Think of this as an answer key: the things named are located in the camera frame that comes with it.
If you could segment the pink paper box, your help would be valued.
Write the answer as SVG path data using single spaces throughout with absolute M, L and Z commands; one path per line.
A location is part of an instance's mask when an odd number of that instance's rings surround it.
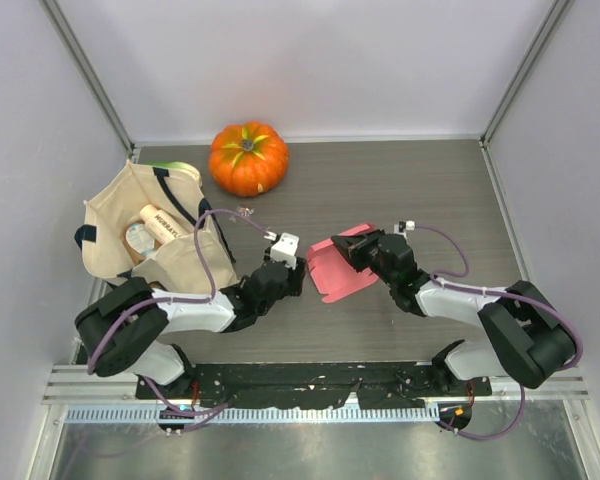
M 357 272 L 351 267 L 330 238 L 309 248 L 307 262 L 313 284 L 326 304 L 340 301 L 379 280 L 369 268 Z

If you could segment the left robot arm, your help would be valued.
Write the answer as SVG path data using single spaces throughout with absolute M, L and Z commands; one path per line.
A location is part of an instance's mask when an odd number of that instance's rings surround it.
M 154 289 L 132 278 L 83 310 L 75 326 L 88 353 L 90 374 L 124 372 L 152 380 L 170 398 L 185 397 L 193 385 L 192 365 L 163 334 L 186 331 L 234 333 L 251 327 L 274 304 L 302 293 L 307 262 L 267 260 L 212 298 Z

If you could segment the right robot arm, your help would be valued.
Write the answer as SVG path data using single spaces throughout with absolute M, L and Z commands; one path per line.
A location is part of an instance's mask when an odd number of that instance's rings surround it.
M 440 317 L 481 329 L 486 339 L 456 341 L 433 359 L 431 380 L 452 395 L 467 381 L 507 376 L 536 389 L 558 371 L 574 367 L 582 343 L 537 287 L 518 281 L 507 288 L 475 287 L 421 269 L 403 233 L 376 229 L 335 235 L 340 256 L 356 271 L 370 270 L 388 287 L 396 306 L 420 317 Z

